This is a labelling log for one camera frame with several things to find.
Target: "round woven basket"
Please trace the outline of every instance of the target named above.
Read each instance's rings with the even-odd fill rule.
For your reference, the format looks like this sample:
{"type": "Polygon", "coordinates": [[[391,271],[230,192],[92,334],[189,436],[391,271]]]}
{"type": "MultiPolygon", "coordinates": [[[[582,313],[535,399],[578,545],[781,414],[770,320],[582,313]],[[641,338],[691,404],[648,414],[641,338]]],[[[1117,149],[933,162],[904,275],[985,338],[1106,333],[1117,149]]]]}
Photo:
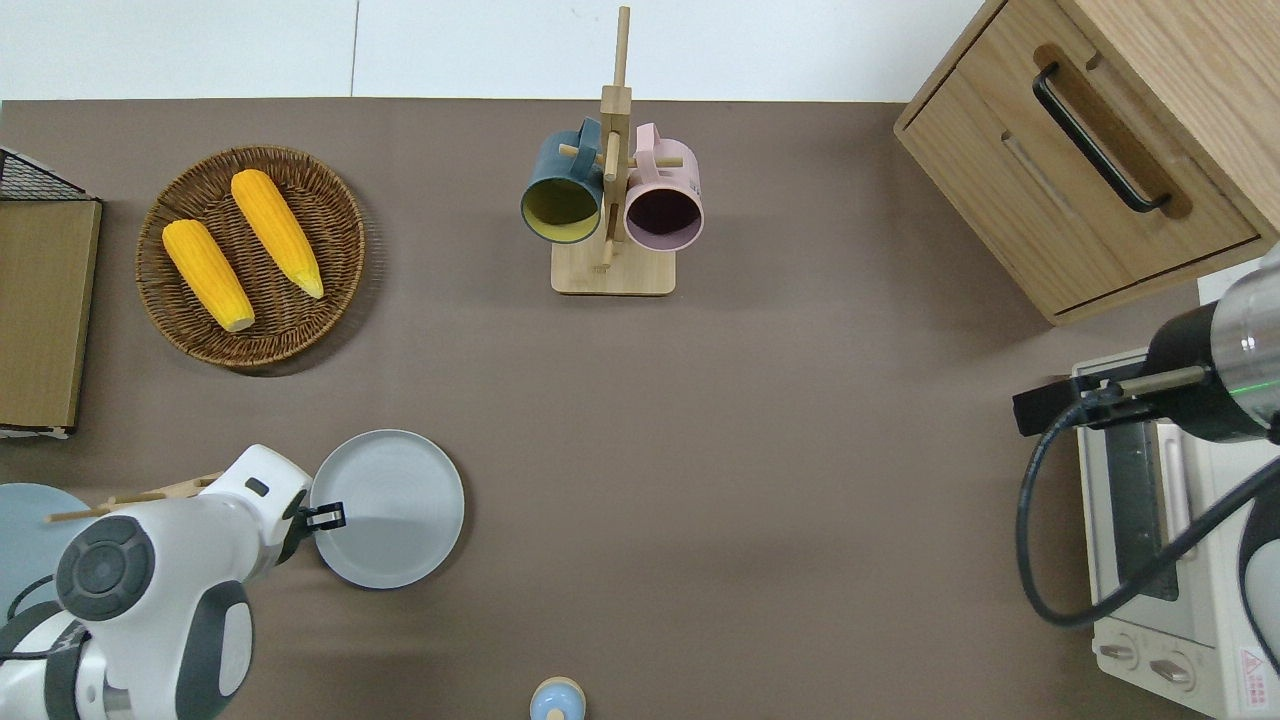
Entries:
{"type": "Polygon", "coordinates": [[[351,305],[365,266],[365,220],[351,191],[315,158],[288,147],[234,147],[201,160],[160,193],[138,237],[137,283],[156,328],[179,350],[228,368],[278,363],[324,337],[351,305]],[[325,295],[314,299],[275,266],[232,197],[232,176],[262,170],[280,188],[302,225],[325,295]],[[209,228],[250,304],[253,324],[221,328],[178,274],[160,233],[173,220],[209,228]]]}

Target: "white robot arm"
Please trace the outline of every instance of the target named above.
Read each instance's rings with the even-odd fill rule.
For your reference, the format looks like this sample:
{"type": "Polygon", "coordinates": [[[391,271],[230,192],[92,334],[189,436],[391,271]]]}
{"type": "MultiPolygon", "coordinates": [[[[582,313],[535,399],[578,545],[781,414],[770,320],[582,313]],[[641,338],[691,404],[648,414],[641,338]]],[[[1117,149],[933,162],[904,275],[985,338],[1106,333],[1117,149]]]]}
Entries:
{"type": "Polygon", "coordinates": [[[1044,386],[1014,401],[1019,424],[1025,419],[1043,432],[1023,479],[1018,509],[1019,573],[1036,611],[1062,626],[1108,615],[1134,597],[1162,566],[1172,564],[1252,500],[1240,542],[1240,594],[1258,641],[1280,671],[1275,653],[1280,650],[1280,461],[1243,479],[1147,566],[1084,611],[1059,612],[1043,602],[1027,552],[1027,518],[1039,461],[1053,437],[1069,427],[1102,428],[1169,418],[1187,433],[1211,442],[1265,437],[1280,445],[1280,245],[1262,259],[1257,270],[1228,288],[1221,300],[1165,323],[1147,348],[1139,377],[1089,388],[1071,386],[1066,395],[1061,387],[1062,383],[1044,386]],[[1074,400],[1055,407],[1071,393],[1074,400]],[[1033,396],[1034,400],[1023,401],[1033,396]],[[1053,414],[1062,411],[1052,423],[1039,425],[1052,414],[1046,415],[1042,407],[1028,411],[1034,405],[1051,407],[1053,414]]]}
{"type": "Polygon", "coordinates": [[[88,525],[54,573],[65,610],[44,603],[3,630],[12,652],[47,657],[0,665],[0,716],[216,716],[252,656],[243,583],[280,559],[310,484],[255,445],[196,497],[138,503],[88,525]],[[74,680],[68,662],[78,665],[74,680]]]}

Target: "mug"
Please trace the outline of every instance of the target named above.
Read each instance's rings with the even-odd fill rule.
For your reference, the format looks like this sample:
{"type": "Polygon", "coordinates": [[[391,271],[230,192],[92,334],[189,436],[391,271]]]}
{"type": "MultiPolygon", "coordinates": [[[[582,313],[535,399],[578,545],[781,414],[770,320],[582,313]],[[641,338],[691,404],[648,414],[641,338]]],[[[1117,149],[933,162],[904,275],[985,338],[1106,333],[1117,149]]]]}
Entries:
{"type": "Polygon", "coordinates": [[[703,190],[694,151],[658,137],[658,127],[648,123],[636,128],[635,156],[623,209],[627,236],[659,252],[689,247],[703,233],[703,190]],[[684,165],[658,169],[658,158],[680,158],[684,165]]]}
{"type": "Polygon", "coordinates": [[[553,133],[538,149],[534,174],[520,199],[520,215],[529,229],[552,242],[581,242],[600,224],[604,172],[595,163],[600,151],[600,122],[585,118],[577,131],[553,133]],[[562,155],[561,145],[579,149],[562,155]]]}

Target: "plate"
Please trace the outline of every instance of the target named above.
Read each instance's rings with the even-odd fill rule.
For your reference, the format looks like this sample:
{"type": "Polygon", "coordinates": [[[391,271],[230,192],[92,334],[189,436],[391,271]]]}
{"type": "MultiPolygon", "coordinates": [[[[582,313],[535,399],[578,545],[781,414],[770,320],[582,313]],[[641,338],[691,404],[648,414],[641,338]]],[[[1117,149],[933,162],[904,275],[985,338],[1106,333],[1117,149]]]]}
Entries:
{"type": "MultiPolygon", "coordinates": [[[[51,575],[67,546],[96,519],[46,523],[45,516],[77,510],[88,510],[88,505],[58,488],[33,483],[0,486],[0,557],[4,557],[0,562],[0,625],[18,593],[51,575]]],[[[54,583],[28,594],[18,611],[47,600],[56,600],[54,583]]]]}
{"type": "Polygon", "coordinates": [[[347,527],[315,534],[329,568],[365,588],[425,578],[462,533],[462,479],[443,450],[407,430],[372,430],[334,450],[308,505],[342,502],[347,527]]]}
{"type": "Polygon", "coordinates": [[[187,355],[228,368],[260,368],[315,345],[342,318],[365,266],[365,220],[355,196],[332,169],[289,147],[233,147],[178,176],[142,222],[136,281],[156,329],[187,355]],[[232,197],[232,176],[246,168],[275,181],[320,265],[325,295],[314,299],[275,265],[232,197]],[[209,228],[250,305],[253,324],[230,333],[196,300],[164,250],[173,220],[209,228]]]}

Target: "oven door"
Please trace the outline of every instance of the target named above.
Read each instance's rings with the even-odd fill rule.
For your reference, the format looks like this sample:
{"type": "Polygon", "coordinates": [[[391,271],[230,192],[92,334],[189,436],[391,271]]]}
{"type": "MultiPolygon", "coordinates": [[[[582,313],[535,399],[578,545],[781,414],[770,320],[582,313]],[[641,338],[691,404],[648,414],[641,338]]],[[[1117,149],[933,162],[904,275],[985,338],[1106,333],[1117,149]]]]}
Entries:
{"type": "MultiPolygon", "coordinates": [[[[1078,372],[1106,374],[1140,361],[1139,354],[1126,363],[1078,372]]],[[[1184,455],[1189,436],[1167,420],[1080,429],[1078,437],[1091,589],[1097,602],[1187,529],[1193,505],[1204,493],[1188,471],[1194,466],[1184,455]]],[[[1112,618],[1216,647],[1211,555],[1193,548],[1112,618]]]]}

